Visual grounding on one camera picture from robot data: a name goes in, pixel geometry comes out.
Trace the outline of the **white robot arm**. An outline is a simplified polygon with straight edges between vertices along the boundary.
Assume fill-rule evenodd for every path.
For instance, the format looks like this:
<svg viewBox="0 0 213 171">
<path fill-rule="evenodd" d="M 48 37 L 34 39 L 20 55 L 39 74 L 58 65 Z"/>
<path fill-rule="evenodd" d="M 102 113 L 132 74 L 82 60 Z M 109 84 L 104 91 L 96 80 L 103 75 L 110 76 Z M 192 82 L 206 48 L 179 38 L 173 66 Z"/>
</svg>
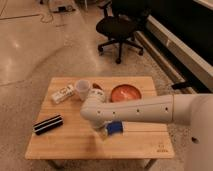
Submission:
<svg viewBox="0 0 213 171">
<path fill-rule="evenodd" d="M 191 134 L 185 171 L 213 171 L 213 93 L 106 102 L 102 90 L 92 89 L 80 114 L 95 129 L 106 121 L 189 125 Z"/>
</svg>

